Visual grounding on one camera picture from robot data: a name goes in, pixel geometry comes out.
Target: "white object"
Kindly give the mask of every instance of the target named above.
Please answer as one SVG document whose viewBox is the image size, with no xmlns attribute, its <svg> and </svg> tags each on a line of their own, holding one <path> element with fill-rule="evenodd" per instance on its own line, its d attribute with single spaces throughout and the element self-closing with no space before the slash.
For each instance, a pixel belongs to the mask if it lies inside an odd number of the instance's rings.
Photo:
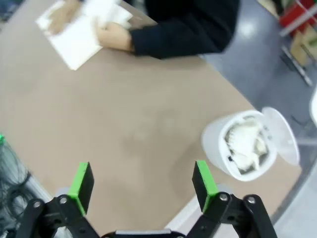
<svg viewBox="0 0 317 238">
<path fill-rule="evenodd" d="M 258 170 L 241 174 L 235 163 L 228 159 L 231 152 L 225 136 L 232 126 L 248 117 L 254 117 L 264 125 L 262 134 L 267 154 Z M 263 175 L 273 165 L 277 153 L 292 165 L 297 165 L 300 160 L 299 149 L 289 124 L 282 114 L 273 108 L 263 108 L 262 113 L 241 112 L 210 123 L 202 134 L 202 146 L 211 163 L 240 181 L 252 181 Z"/>
<path fill-rule="evenodd" d="M 317 126 L 317 87 L 313 93 L 311 104 L 310 104 L 311 118 Z"/>
<path fill-rule="evenodd" d="M 267 153 L 265 142 L 261 137 L 257 138 L 256 144 L 255 144 L 255 151 L 256 151 L 256 154 L 258 154 L 259 156 Z"/>
<path fill-rule="evenodd" d="M 127 10 L 115 5 L 117 0 L 90 0 L 88 3 L 84 5 L 77 19 L 70 23 L 62 33 L 55 36 L 47 32 L 51 22 L 49 15 L 54 9 L 62 6 L 63 1 L 57 1 L 36 20 L 48 41 L 71 70 L 77 70 L 102 48 L 98 44 L 93 29 L 96 17 L 101 18 L 105 23 L 105 21 L 111 21 L 110 17 L 113 14 L 114 21 L 123 26 L 127 26 L 127 21 L 132 17 Z"/>
<path fill-rule="evenodd" d="M 248 118 L 229 130 L 228 147 L 231 159 L 238 169 L 247 171 L 259 168 L 259 156 L 254 153 L 262 126 L 256 119 Z"/>
</svg>

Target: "hand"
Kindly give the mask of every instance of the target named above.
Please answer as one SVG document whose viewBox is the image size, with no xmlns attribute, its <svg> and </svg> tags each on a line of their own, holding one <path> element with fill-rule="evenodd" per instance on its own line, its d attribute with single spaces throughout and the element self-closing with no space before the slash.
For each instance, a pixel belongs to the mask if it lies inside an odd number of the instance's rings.
<svg viewBox="0 0 317 238">
<path fill-rule="evenodd" d="M 106 28 L 101 28 L 96 19 L 95 32 L 101 46 L 128 52 L 133 51 L 131 35 L 123 26 L 110 22 Z"/>
<path fill-rule="evenodd" d="M 82 2 L 79 0 L 65 0 L 65 3 L 60 8 L 54 10 L 49 19 L 52 20 L 48 27 L 48 31 L 53 35 L 60 33 L 67 23 L 71 22 L 80 9 Z"/>
</svg>

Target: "red object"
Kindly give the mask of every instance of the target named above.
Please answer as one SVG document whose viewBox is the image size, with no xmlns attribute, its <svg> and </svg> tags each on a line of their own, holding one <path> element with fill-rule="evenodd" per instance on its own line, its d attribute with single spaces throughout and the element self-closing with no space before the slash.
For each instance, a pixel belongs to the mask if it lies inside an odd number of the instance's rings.
<svg viewBox="0 0 317 238">
<path fill-rule="evenodd" d="M 301 0 L 300 2 L 306 9 L 311 8 L 315 4 L 314 0 Z M 281 24 L 281 26 L 286 27 L 289 24 L 291 24 L 295 19 L 297 19 L 297 17 L 301 16 L 305 12 L 306 11 L 302 9 L 297 3 L 294 3 L 290 8 L 288 8 L 285 11 L 284 15 L 280 17 L 279 23 Z M 302 25 L 298 26 L 294 31 L 292 31 L 291 35 L 293 36 L 297 30 L 303 32 L 307 24 L 314 25 L 314 19 L 312 17 L 308 19 L 306 22 L 304 22 Z"/>
</svg>

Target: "trash can lid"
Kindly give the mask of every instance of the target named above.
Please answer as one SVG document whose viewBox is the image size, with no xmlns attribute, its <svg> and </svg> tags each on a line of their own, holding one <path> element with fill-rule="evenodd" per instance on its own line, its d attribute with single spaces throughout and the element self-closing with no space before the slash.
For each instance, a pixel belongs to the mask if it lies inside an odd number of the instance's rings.
<svg viewBox="0 0 317 238">
<path fill-rule="evenodd" d="M 298 165 L 300 161 L 298 145 L 286 119 L 278 110 L 271 107 L 264 107 L 262 113 L 264 125 L 280 156 L 288 163 Z"/>
</svg>

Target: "person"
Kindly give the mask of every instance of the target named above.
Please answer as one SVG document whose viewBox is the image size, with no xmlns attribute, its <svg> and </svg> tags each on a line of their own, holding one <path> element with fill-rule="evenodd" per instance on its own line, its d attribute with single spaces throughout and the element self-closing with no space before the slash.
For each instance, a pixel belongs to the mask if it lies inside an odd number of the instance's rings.
<svg viewBox="0 0 317 238">
<path fill-rule="evenodd" d="M 81 0 L 65 0 L 51 14 L 49 31 L 61 32 L 81 7 Z M 126 30 L 110 22 L 106 28 L 95 22 L 103 47 L 158 59 L 220 53 L 234 36 L 240 0 L 145 0 L 156 25 Z"/>
<path fill-rule="evenodd" d="M 0 0 L 0 21 L 8 21 L 16 8 L 16 2 L 12 0 Z"/>
</svg>

